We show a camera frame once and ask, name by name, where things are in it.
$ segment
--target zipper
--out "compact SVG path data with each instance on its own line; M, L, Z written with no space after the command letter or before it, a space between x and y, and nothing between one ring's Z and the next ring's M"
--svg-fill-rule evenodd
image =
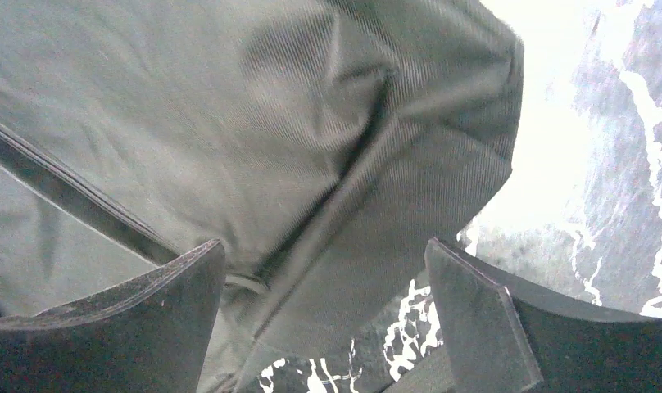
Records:
M41 186L39 184L34 184L37 183L34 181L34 179L40 176L40 174L37 174L37 176L29 176L29 175L25 176L24 173L21 173L24 171L20 171L19 168L16 168L19 167L19 165L16 162L15 157L9 157L7 156L8 154L12 154L13 156L22 156L25 159L30 160L31 162L34 163L34 165L48 172L52 177L60 180L60 182L65 184L67 187L72 188L72 190L80 194L87 201L91 202L99 209L106 212L106 214L109 214L114 220L119 221L119 223L109 223L110 226L112 226L114 229L117 229L118 232L114 233L115 235L118 235L119 233L125 234L126 229L133 231L134 233L129 234L129 237L131 237L133 241L130 241L129 243L138 241L141 244L140 245L133 244L133 246L129 245L131 246L130 248L135 249L137 247L139 250L143 250L143 251L145 251L144 249L146 248L150 249L150 254L154 254L153 258L158 259L155 260L155 262L157 262L158 264L167 263L170 260L179 256L177 247L171 244L171 242L168 242L165 238L160 236L156 231L148 227L145 223L141 222L139 219L133 217L124 208L118 206L118 204L116 203L113 203L97 190L80 182L72 174L72 172L62 167L61 165L53 162L53 160L48 159L48 157L44 155L38 148L32 146L24 139L17 138L14 135L12 135L12 133L6 132L6 127L1 124L0 124L0 142L2 142L3 144L5 144L6 146L10 147L13 150L13 151L9 151L7 154L4 154L3 152L6 149L5 147L0 146L0 164L5 166L6 169L10 170L15 175L17 175L18 178L21 178L21 180L25 181L25 183L27 183L29 186L33 187L36 191L44 194L43 190L40 189ZM53 182L53 180L48 177L46 177L44 181ZM66 195L63 195L63 198L49 197L49 199L61 206L63 204L58 203L59 201L57 199L69 199L69 198L66 198ZM72 205L75 206L78 204L83 205L82 201L74 201ZM87 213L83 214L82 211L80 211L80 209L77 206L75 210L76 211L69 211L69 213L76 216L76 218L81 219L86 224L90 224L96 228L96 225L93 225L93 222L95 224L98 224L97 220L87 217L88 214ZM118 228L117 225L120 226L120 224L123 224L128 228ZM110 233L104 233L104 234L114 238L115 240L119 240L121 243L124 244L126 243L125 239L117 239L116 236L112 236Z

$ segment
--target black plastic piece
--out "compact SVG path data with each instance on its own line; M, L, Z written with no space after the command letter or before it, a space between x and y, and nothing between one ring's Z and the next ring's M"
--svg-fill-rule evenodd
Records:
M457 393L662 392L662 319L563 296L435 239L425 259Z
M223 283L224 249L209 241L96 295L0 318L0 391L194 392Z

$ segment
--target marble floor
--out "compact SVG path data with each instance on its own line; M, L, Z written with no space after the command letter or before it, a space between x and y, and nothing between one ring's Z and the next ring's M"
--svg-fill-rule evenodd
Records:
M526 46L514 173L459 235L501 269L662 318L662 0L483 0ZM422 277L347 350L252 392L375 393L442 344Z

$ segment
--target black strap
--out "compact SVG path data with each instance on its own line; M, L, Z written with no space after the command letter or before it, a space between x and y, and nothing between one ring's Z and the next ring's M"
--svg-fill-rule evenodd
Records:
M443 346L418 363L408 373L401 376L398 382L392 384L382 393L406 393L416 391L421 393L452 393L454 378L449 367L447 349Z

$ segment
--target gray fabric bag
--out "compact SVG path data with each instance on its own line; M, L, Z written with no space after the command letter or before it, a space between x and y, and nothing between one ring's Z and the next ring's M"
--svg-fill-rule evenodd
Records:
M0 0L0 310L214 238L198 391L344 346L506 181L522 60L474 0Z

